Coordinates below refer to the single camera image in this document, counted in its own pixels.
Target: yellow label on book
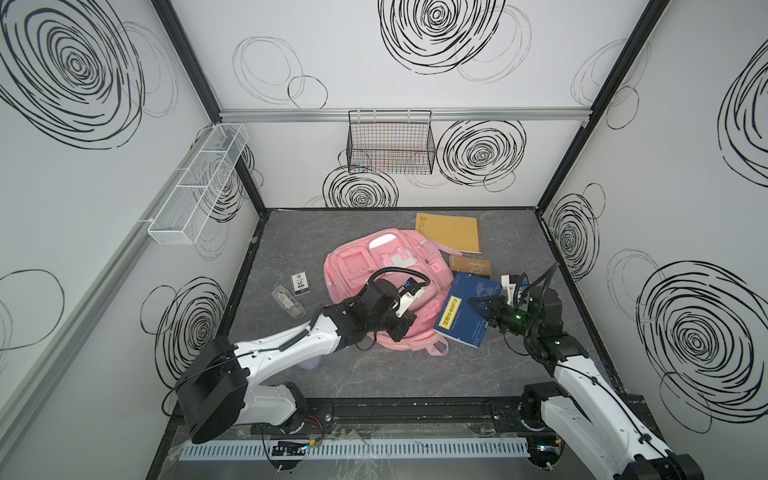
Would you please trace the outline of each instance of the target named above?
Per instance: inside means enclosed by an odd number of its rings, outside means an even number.
[[[451,329],[451,324],[453,323],[453,317],[456,316],[456,312],[458,311],[458,305],[462,302],[462,299],[457,298],[453,295],[451,295],[450,300],[448,300],[448,305],[445,308],[445,313],[442,314],[442,318],[440,319],[440,325],[441,328],[444,328],[446,330]]]

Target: blue book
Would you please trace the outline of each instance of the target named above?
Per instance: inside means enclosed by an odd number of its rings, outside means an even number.
[[[479,347],[488,323],[469,304],[477,296],[500,295],[499,282],[458,272],[435,323],[435,331],[469,346]]]

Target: pink backpack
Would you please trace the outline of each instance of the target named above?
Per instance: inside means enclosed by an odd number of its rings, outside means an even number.
[[[377,334],[377,342],[393,350],[426,349],[430,355],[448,352],[448,342],[432,329],[453,282],[453,274],[442,259],[440,250],[451,255],[461,252],[433,242],[415,230],[389,228],[349,242],[328,254],[324,265],[328,293],[334,303],[357,295],[371,273],[385,266],[400,266],[424,273],[432,282],[410,310],[416,320],[399,342],[393,342],[384,332]],[[407,273],[385,273],[385,278],[401,286],[410,277]],[[438,350],[435,343],[444,349]]]

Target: robotic arm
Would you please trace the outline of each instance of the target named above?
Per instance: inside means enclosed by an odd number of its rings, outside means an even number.
[[[556,380],[525,387],[520,406],[525,426],[553,429],[600,480],[703,479],[696,462],[672,453],[613,391],[583,346],[563,331],[562,302],[548,288],[556,268],[531,284],[525,275],[504,279],[508,297],[469,300],[490,326],[522,336],[531,357]],[[398,288],[378,279],[392,271],[424,281],[410,278]],[[375,272],[357,296],[323,307],[308,323],[235,345],[224,336],[211,340],[174,387],[192,442],[214,439],[236,424],[296,431],[308,409],[296,385],[260,383],[299,362],[357,344],[367,333],[386,331],[400,341],[415,319],[408,308],[428,285],[419,272],[388,267]]]

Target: black wire basket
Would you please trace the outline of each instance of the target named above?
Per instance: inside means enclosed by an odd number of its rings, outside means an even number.
[[[431,111],[349,112],[346,162],[351,174],[430,175],[435,166]]]

